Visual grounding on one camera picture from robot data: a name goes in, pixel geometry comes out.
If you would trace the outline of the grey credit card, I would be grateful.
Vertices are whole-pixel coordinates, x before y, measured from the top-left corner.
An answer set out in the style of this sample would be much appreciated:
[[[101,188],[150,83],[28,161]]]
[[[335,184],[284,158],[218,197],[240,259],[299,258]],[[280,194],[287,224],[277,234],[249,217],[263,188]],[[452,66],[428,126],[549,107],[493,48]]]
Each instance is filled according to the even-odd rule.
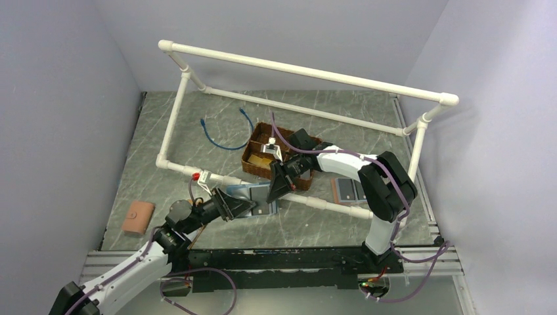
[[[252,216],[270,215],[272,206],[267,203],[269,185],[250,187],[250,199],[257,203],[252,209]]]

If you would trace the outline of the blue card holder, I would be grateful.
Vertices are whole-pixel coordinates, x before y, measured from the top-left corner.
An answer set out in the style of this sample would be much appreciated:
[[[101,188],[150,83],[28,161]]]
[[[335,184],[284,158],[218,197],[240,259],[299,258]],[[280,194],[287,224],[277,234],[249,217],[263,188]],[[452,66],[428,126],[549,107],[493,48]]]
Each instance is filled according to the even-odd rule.
[[[232,197],[254,201],[256,206],[245,211],[240,219],[264,217],[278,215],[279,209],[277,202],[267,203],[270,182],[260,182],[255,184],[230,185],[226,188],[226,193]]]

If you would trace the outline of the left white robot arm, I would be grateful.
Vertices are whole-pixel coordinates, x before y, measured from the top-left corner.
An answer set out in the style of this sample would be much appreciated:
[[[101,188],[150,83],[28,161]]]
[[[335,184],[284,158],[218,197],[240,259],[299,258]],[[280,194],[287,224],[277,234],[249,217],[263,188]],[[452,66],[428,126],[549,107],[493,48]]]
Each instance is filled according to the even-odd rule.
[[[174,202],[163,225],[152,230],[137,252],[83,285],[66,284],[58,292],[50,314],[116,314],[155,281],[187,270],[194,243],[190,235],[198,236],[215,219],[231,221],[256,205],[255,201],[232,197],[219,188],[201,202]]]

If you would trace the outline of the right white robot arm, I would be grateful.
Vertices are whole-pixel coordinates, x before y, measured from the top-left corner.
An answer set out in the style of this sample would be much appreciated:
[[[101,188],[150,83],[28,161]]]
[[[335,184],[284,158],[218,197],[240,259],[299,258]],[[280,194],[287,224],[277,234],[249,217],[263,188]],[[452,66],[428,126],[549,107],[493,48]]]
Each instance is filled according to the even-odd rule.
[[[364,155],[343,150],[329,142],[316,142],[300,129],[285,141],[295,153],[286,161],[270,164],[271,183],[267,202],[271,203],[295,190],[295,179],[307,171],[335,173],[360,183],[372,213],[370,231],[364,245],[362,264],[378,272],[387,264],[399,215],[408,210],[417,189],[394,153]]]

